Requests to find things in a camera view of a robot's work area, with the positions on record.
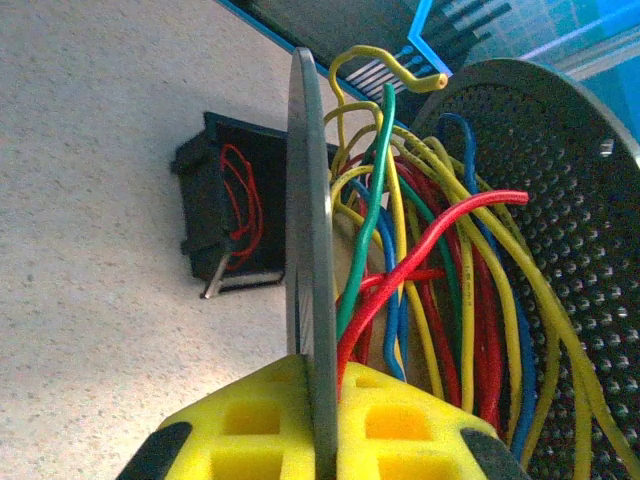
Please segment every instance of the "wire bundle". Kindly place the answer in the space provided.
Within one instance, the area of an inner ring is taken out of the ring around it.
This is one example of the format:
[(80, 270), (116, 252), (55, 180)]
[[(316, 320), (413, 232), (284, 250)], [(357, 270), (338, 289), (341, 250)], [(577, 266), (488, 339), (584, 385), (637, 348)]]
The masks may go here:
[[(233, 152), (238, 160), (240, 160), (240, 163), (242, 163), (242, 166), (246, 171), (245, 176), (241, 175), (236, 166), (229, 160), (229, 152)], [(247, 161), (238, 147), (236, 147), (235, 145), (231, 145), (230, 143), (224, 144), (222, 146), (222, 149), (220, 150), (220, 168), (222, 169), (223, 173), (225, 169), (229, 169), (233, 173), (237, 182), (240, 183), (246, 194), (247, 220), (243, 223), (241, 207), (238, 203), (238, 200), (236, 199), (231, 184), (227, 180), (224, 181), (224, 187), (227, 190), (227, 194), (229, 195), (231, 207), (236, 217), (236, 223), (238, 224), (236, 230), (231, 232), (231, 239), (240, 241), (246, 235), (249, 236), (249, 243), (247, 244), (247, 246), (242, 248), (241, 250), (233, 252), (232, 254), (232, 256), (237, 258), (237, 260), (235, 261), (235, 263), (227, 265), (227, 270), (233, 271), (240, 268), (260, 244), (262, 233), (264, 231), (262, 201), (260, 200), (260, 195), (258, 194), (258, 189), (256, 187), (251, 163)]]
[[(420, 140), (394, 125), (391, 85), (384, 86), (382, 111), (373, 102), (345, 104), (336, 74), (356, 56), (379, 59), (414, 92), (446, 85), (443, 75), (416, 79), (388, 52), (367, 46), (353, 47), (329, 69), (339, 106), (326, 115), (325, 124), (337, 118), (340, 139), (331, 165), (331, 202), (335, 213), (360, 227), (337, 310), (339, 387), (347, 362), (358, 359), (354, 347), (369, 341), (372, 320), (385, 305), (383, 357), (391, 373), (406, 380), (407, 363), (415, 361), (407, 347), (409, 315), (403, 304), (408, 303), (422, 341), (431, 393), (494, 425), (526, 468), (553, 400), (562, 342), (571, 360), (576, 398), (574, 478), (589, 476), (592, 416), (631, 476), (640, 478), (640, 461), (607, 409), (602, 387), (567, 312), (536, 267), (504, 205), (524, 205), (527, 194), (491, 191), (477, 177), (473, 131), (458, 115), (442, 116), (438, 137), (443, 138), (447, 123), (460, 128), (466, 145), (464, 162), (450, 157), (436, 137)], [(347, 144), (344, 114), (363, 109), (372, 113), (374, 123), (361, 128)], [(374, 143), (349, 161), (355, 145), (369, 132), (376, 133)], [(387, 205), (382, 202), (385, 191), (389, 192)], [(413, 240), (411, 250), (408, 237)], [(375, 277), (375, 291), (369, 290), (372, 276), (364, 277), (372, 239), (383, 249), (386, 270)], [(442, 269), (429, 268), (434, 247)], [(546, 330), (546, 370), (537, 403), (529, 324), (502, 266), (505, 253), (531, 283)], [(434, 288), (436, 276), (445, 277), (446, 289)], [(359, 292), (364, 290), (366, 302), (356, 308)], [(451, 305), (452, 318), (444, 317), (443, 303)], [(508, 373), (508, 386), (503, 372)], [(500, 412), (498, 402), (507, 388), (508, 412)]]

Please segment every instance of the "perforated disc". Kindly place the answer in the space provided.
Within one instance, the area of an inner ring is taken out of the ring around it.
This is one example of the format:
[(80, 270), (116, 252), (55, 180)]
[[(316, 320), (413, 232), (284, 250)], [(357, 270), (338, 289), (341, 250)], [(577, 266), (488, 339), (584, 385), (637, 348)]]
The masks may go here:
[[(434, 133), (444, 112), (470, 121), (485, 180), (494, 188), (530, 193), (529, 205), (511, 212), (569, 312), (614, 419), (639, 455), (640, 147), (593, 95), (516, 60), (464, 68), (429, 98), (413, 130)], [(448, 151), (462, 158), (457, 129), (449, 127), (445, 138)], [(533, 293), (514, 264), (507, 270), (528, 310), (543, 372), (545, 336)], [(540, 373), (538, 387), (542, 380)], [(571, 478), (573, 404), (563, 354), (556, 398), (530, 463), (534, 478)], [(629, 478), (595, 424), (592, 440), (592, 478)]]

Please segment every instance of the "yellow foam block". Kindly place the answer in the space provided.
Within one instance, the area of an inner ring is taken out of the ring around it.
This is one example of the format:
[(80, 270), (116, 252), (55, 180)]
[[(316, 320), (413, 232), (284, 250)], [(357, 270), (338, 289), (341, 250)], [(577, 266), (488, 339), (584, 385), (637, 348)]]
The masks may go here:
[(166, 480), (312, 480), (305, 364), (285, 357), (177, 412), (192, 431)]
[(428, 393), (357, 363), (338, 407), (339, 480), (483, 479), (460, 430), (497, 438), (489, 424)]

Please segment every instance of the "black perforated surface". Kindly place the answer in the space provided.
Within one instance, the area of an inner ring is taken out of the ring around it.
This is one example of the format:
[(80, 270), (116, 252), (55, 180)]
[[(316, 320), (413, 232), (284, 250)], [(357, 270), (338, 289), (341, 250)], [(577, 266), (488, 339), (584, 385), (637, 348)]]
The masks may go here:
[[(568, 311), (615, 420), (640, 455), (640, 147), (595, 98), (515, 60), (463, 69), (429, 98), (412, 129), (435, 132), (444, 112), (471, 122), (478, 173), (487, 182), (530, 193), (529, 205), (511, 212)], [(462, 158), (457, 130), (445, 131), (445, 147)], [(544, 330), (524, 275), (514, 264), (508, 273), (528, 310), (540, 387)], [(563, 354), (556, 398), (530, 463), (532, 477), (571, 478), (573, 403)], [(629, 478), (595, 424), (592, 449), (592, 478)]]

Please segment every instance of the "speckled floor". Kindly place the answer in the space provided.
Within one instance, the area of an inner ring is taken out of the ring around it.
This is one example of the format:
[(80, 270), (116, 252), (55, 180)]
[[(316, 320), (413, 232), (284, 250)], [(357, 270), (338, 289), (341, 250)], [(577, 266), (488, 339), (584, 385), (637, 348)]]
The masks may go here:
[(290, 55), (212, 0), (0, 1), (0, 35), (0, 479), (112, 479), (285, 353), (283, 288), (198, 298), (168, 164), (205, 109), (284, 129)]

